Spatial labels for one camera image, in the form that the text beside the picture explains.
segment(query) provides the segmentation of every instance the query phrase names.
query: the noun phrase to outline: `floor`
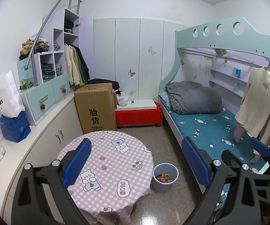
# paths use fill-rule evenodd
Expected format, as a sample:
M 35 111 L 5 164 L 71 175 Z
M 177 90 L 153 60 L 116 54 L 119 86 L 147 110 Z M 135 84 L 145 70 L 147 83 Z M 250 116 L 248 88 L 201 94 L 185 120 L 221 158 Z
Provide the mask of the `floor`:
M 120 128 L 118 131 L 144 143 L 153 154 L 154 166 L 169 162 L 179 169 L 177 183 L 166 193 L 159 193 L 151 186 L 152 195 L 137 204 L 131 215 L 132 224 L 183 224 L 202 194 L 166 120 L 163 120 L 161 127 Z

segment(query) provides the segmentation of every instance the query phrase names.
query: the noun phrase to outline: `bed frame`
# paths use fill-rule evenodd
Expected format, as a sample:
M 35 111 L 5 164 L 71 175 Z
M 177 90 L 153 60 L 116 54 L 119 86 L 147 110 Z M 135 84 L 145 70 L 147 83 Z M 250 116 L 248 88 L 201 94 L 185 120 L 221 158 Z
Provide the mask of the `bed frame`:
M 168 76 L 161 81 L 159 93 L 165 90 L 165 86 L 177 74 L 180 64 L 182 63 L 182 52 L 190 49 L 197 49 L 196 51 L 199 51 L 200 48 L 226 49 L 238 52 L 247 52 L 252 54 L 251 56 L 254 55 L 257 58 L 259 58 L 259 56 L 270 58 L 270 36 L 257 33 L 244 18 L 222 19 L 182 31 L 176 31 L 175 62 Z M 181 146 L 183 137 L 170 116 L 170 113 L 160 101 L 160 96 L 158 102 L 164 117 L 169 123 L 170 128 Z M 266 163 L 258 173 L 263 174 L 268 167 L 269 165 Z M 204 193 L 206 190 L 205 187 L 201 184 L 199 184 L 199 187 L 201 192 Z

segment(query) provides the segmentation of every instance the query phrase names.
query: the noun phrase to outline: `tablecloth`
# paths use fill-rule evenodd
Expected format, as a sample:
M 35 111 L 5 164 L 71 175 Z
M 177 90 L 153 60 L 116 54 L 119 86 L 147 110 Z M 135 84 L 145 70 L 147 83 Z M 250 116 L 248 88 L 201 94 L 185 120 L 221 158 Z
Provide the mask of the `tablecloth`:
M 121 225 L 130 224 L 133 205 L 151 194 L 154 168 L 151 151 L 128 134 L 98 131 L 73 140 L 58 159 L 75 150 L 84 138 L 91 141 L 92 151 L 68 192 L 91 224 L 99 221 L 114 225 L 117 217 Z

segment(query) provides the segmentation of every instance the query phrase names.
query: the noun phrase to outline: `metal bolt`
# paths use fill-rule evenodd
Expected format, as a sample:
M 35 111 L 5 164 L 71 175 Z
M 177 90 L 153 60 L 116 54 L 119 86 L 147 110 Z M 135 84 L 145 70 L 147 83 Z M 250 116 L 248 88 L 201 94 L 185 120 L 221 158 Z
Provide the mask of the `metal bolt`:
M 29 170 L 31 168 L 31 164 L 27 163 L 24 165 L 24 169 Z
M 248 164 L 243 164 L 243 165 L 242 165 L 242 168 L 243 168 L 244 170 L 248 170 L 248 169 L 249 169 L 249 165 L 248 165 Z
M 60 165 L 60 161 L 59 160 L 54 160 L 52 163 L 51 163 L 54 167 L 57 167 Z
M 219 166 L 222 164 L 222 162 L 221 162 L 220 160 L 214 160 L 214 161 L 213 161 L 213 164 L 214 164 L 215 166 L 219 167 Z

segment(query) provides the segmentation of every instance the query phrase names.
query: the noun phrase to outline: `teal bed sheet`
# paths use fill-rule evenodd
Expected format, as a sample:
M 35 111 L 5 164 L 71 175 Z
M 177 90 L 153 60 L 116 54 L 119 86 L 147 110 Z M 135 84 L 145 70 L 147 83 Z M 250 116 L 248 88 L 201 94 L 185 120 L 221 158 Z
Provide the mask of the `teal bed sheet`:
M 224 150 L 230 150 L 243 163 L 249 165 L 253 171 L 259 171 L 265 164 L 261 158 L 256 164 L 249 161 L 254 157 L 253 149 L 249 145 L 249 135 L 245 132 L 242 140 L 236 143 L 233 132 L 237 125 L 235 116 L 222 106 L 218 114 L 188 114 L 180 115 L 173 112 L 162 99 L 161 102 L 169 112 L 182 137 L 189 136 L 197 148 L 205 150 L 212 159 L 222 160 L 221 154 Z M 224 192 L 219 203 L 226 199 L 229 185 L 225 185 Z

